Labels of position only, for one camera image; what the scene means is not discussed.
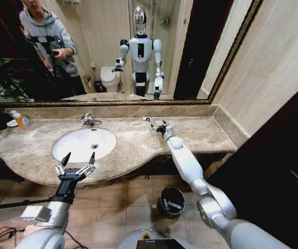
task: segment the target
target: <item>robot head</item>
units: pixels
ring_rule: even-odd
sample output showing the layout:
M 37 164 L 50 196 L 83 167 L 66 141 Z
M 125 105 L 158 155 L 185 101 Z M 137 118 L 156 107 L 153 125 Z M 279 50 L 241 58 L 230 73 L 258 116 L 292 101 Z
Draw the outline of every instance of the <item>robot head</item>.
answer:
M 137 34 L 144 35 L 145 25 L 147 23 L 147 15 L 145 14 L 145 10 L 142 6 L 136 7 L 134 11 L 134 22 L 136 25 Z

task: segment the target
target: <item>drain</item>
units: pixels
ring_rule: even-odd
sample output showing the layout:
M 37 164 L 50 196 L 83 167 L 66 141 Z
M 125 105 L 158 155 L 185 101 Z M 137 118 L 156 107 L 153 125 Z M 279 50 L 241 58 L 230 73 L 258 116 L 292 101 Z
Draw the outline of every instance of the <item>drain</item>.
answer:
M 97 148 L 98 148 L 98 144 L 93 144 L 93 145 L 91 145 L 91 148 L 92 148 L 92 149 L 97 149 Z

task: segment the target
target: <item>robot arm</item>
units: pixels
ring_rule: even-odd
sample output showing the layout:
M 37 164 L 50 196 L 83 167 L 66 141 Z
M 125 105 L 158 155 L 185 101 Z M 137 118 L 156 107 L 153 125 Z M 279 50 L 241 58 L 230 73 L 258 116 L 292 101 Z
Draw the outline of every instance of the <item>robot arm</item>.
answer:
M 161 49 L 162 44 L 160 40 L 155 40 L 153 42 L 153 53 L 154 53 L 154 62 L 155 66 L 157 68 L 157 72 L 155 74 L 155 80 L 154 80 L 154 93 L 153 97 L 155 100 L 159 99 L 159 96 L 161 92 L 163 91 L 163 78 L 164 78 L 164 72 L 160 71 L 161 67 Z
M 236 210 L 229 198 L 221 189 L 204 180 L 199 162 L 182 139 L 174 135 L 173 127 L 168 122 L 163 122 L 162 126 L 151 125 L 151 128 L 163 134 L 181 178 L 195 194 L 203 197 L 197 202 L 203 222 L 216 229 L 231 249 L 289 248 L 258 226 L 236 219 Z
M 39 230 L 31 233 L 16 247 L 16 249 L 63 249 L 69 218 L 69 209 L 75 197 L 77 183 L 85 179 L 95 170 L 95 152 L 89 163 L 81 169 L 64 169 L 70 153 L 63 158 L 59 165 L 55 166 L 56 174 L 61 180 L 54 196 L 50 197 L 47 206 L 27 206 L 21 218 L 27 221 L 35 221 L 34 226 Z
M 120 58 L 116 59 L 116 68 L 112 71 L 123 72 L 124 66 L 126 66 L 126 57 L 129 51 L 129 43 L 126 39 L 120 41 Z

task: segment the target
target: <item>trash can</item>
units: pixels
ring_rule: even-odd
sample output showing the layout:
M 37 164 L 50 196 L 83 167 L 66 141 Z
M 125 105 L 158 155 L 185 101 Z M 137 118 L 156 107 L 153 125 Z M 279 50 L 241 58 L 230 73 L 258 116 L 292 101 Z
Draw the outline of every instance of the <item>trash can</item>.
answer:
M 166 218 L 174 218 L 185 209 L 185 196 L 180 189 L 172 186 L 164 188 L 158 200 L 158 210 Z
M 95 81 L 93 83 L 93 86 L 95 87 L 96 92 L 106 92 L 106 88 L 103 86 L 103 84 L 100 80 Z

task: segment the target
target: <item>chrome faucet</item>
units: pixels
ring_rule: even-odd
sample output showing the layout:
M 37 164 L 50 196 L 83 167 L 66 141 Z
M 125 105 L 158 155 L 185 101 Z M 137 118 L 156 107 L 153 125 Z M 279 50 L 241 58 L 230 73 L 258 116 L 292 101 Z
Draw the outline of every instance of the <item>chrome faucet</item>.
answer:
M 81 122 L 83 122 L 83 127 L 101 125 L 103 122 L 101 120 L 94 119 L 93 115 L 86 113 L 81 117 Z

